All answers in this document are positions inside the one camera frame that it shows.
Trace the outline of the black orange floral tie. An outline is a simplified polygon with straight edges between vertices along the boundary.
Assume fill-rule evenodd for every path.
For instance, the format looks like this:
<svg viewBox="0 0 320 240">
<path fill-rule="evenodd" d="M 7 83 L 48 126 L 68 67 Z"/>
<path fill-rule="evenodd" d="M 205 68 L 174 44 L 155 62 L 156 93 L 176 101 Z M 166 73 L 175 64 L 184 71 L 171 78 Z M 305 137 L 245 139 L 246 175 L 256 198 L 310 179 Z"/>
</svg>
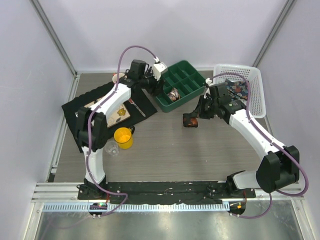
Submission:
<svg viewBox="0 0 320 240">
<path fill-rule="evenodd" d="M 197 128 L 197 115 L 194 113 L 184 113 L 182 115 L 182 124 L 185 128 Z"/>
</svg>

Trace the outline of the green divided organizer tray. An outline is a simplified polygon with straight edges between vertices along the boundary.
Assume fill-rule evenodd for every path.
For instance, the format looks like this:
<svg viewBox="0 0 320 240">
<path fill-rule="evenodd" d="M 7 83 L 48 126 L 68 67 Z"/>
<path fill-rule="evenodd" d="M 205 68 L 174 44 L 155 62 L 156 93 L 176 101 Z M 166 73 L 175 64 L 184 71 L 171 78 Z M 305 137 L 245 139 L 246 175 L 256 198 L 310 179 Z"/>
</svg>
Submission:
<svg viewBox="0 0 320 240">
<path fill-rule="evenodd" d="M 154 97 L 154 100 L 164 113 L 169 113 L 201 95 L 206 84 L 206 79 L 187 60 L 169 66 L 161 78 L 164 80 L 162 92 Z M 177 90 L 180 99 L 170 99 L 169 93 L 173 89 Z"/>
</svg>

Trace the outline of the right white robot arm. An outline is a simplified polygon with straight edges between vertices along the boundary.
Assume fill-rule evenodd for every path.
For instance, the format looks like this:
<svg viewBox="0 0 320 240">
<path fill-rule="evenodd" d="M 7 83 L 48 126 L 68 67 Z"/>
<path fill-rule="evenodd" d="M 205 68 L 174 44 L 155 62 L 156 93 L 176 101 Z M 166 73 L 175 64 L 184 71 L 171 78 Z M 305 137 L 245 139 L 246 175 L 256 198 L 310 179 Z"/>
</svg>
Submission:
<svg viewBox="0 0 320 240">
<path fill-rule="evenodd" d="M 252 116 L 248 116 L 245 105 L 240 100 L 232 100 L 224 83 L 210 86 L 199 97 L 196 108 L 183 114 L 182 123 L 185 128 L 196 128 L 198 119 L 214 117 L 237 130 L 261 159 L 256 171 L 242 170 L 227 176 L 225 190 L 230 197 L 236 198 L 249 188 L 272 193 L 299 180 L 300 170 L 290 159 L 299 160 L 298 149 L 274 139 Z"/>
</svg>

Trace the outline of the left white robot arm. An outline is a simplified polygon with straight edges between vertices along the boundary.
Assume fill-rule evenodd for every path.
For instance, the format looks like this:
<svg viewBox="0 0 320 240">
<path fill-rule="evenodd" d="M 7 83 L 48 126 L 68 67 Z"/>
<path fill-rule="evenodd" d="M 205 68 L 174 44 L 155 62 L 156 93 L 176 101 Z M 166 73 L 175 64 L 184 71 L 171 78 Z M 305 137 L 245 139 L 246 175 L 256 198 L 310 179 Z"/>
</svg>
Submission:
<svg viewBox="0 0 320 240">
<path fill-rule="evenodd" d="M 76 143 L 85 157 L 85 178 L 78 185 L 78 199 L 100 200 L 109 193 L 106 174 L 103 168 L 103 148 L 107 143 L 108 117 L 124 102 L 128 101 L 137 89 L 145 89 L 157 96 L 163 89 L 163 74 L 167 66 L 158 58 L 149 66 L 143 60 L 133 60 L 124 73 L 115 74 L 112 89 L 89 107 L 81 107 L 76 119 Z"/>
</svg>

